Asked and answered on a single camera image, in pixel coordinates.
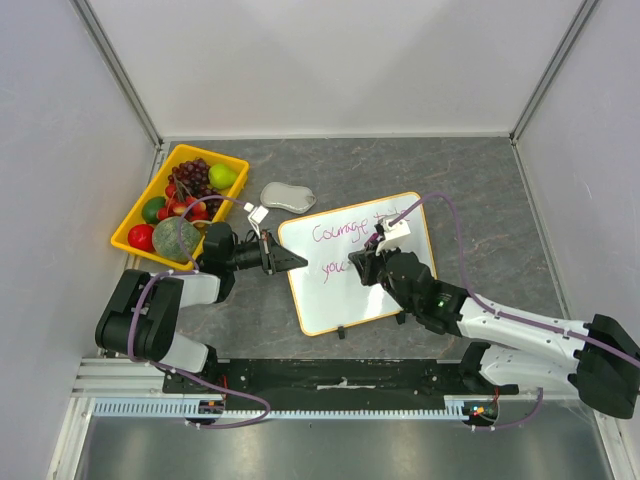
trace yellow basket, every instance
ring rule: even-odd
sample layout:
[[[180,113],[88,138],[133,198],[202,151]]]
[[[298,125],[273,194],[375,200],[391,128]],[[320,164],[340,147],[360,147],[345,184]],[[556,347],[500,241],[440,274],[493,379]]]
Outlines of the yellow basket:
[[[209,152],[207,150],[191,147],[189,145],[178,145],[173,149],[173,152],[171,152],[171,155],[169,155],[167,161],[160,168],[156,176],[153,178],[151,183],[149,183],[136,204],[129,211],[116,232],[113,234],[113,236],[111,237],[111,245],[116,248],[120,248],[125,252],[129,252],[132,255],[140,255],[141,257],[148,258],[149,260],[153,260],[154,262],[164,263],[165,265],[168,265],[176,270],[191,270],[193,268],[193,264],[191,262],[177,263],[161,257],[160,255],[156,255],[155,253],[145,252],[144,250],[133,248],[131,245],[129,245],[127,236],[129,234],[129,230],[131,230],[132,227],[141,223],[145,223],[144,219],[142,218],[142,207],[144,207],[144,204],[153,197],[164,196],[164,189],[169,184],[167,177],[171,175],[171,169],[183,162],[195,160],[196,158],[202,158],[209,165],[224,163],[227,167],[236,172],[238,174],[238,178],[236,179],[235,183],[231,185],[230,188],[222,190],[220,193],[222,195],[226,195],[227,197],[238,198],[238,195],[247,183],[249,163],[238,158],[227,157],[226,155],[222,155],[220,153]],[[222,202],[220,209],[216,212],[215,217],[213,217],[213,221],[223,221],[227,217],[229,210],[231,210],[231,205],[232,202],[230,202],[229,200],[225,200],[224,202]],[[202,238],[202,240],[200,240],[200,243],[198,244],[195,252],[193,252],[193,258],[197,258],[198,255],[202,253],[203,242],[204,237]]]

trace green apple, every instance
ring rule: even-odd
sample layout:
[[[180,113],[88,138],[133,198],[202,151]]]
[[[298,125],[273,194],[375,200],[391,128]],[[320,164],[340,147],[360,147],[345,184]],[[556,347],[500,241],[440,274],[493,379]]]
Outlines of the green apple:
[[[209,169],[209,183],[216,190],[224,190],[233,185],[238,174],[223,163],[217,163]]]

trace watermelon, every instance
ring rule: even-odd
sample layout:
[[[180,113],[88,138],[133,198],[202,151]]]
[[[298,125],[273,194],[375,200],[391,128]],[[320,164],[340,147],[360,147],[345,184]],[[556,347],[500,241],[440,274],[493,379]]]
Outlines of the watermelon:
[[[178,222],[180,217],[169,217],[161,221],[153,231],[153,248],[156,253],[173,260],[174,262],[186,262],[187,257],[178,243]],[[182,221],[182,241],[184,246],[193,255],[196,247],[200,243],[200,232],[187,220]]]
[[[142,218],[147,223],[155,225],[158,223],[158,210],[164,207],[164,197],[153,197],[142,207]]]

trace white wall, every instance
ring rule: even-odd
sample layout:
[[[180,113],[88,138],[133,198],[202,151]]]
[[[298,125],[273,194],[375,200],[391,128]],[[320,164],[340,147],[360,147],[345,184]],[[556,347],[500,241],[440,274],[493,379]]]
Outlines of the white wall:
[[[600,2],[520,144],[572,312],[613,316],[636,342],[639,18],[636,0]],[[628,426],[640,451],[640,414]]]
[[[165,136],[508,132],[580,0],[92,0]]]
[[[44,478],[153,148],[66,0],[0,15],[0,478]]]

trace gray marble surface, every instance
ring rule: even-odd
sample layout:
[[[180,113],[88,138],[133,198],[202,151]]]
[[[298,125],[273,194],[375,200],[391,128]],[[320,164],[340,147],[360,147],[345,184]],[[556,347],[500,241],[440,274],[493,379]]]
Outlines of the gray marble surface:
[[[262,188],[279,181],[313,190],[316,213],[367,200],[440,190],[462,219],[467,267],[476,290],[503,304],[560,316],[518,168],[506,138],[235,140],[188,142],[243,158],[249,181],[240,198],[258,202]],[[425,206],[439,278],[459,283],[453,220],[442,202]],[[295,215],[271,210],[264,227],[277,231]],[[241,237],[245,214],[228,217]],[[143,268],[161,267],[142,264]],[[227,302],[183,309],[178,331],[218,349],[222,357],[458,359],[467,342],[439,336],[415,321],[393,318],[336,334],[307,337],[300,330],[286,274],[238,272]]]

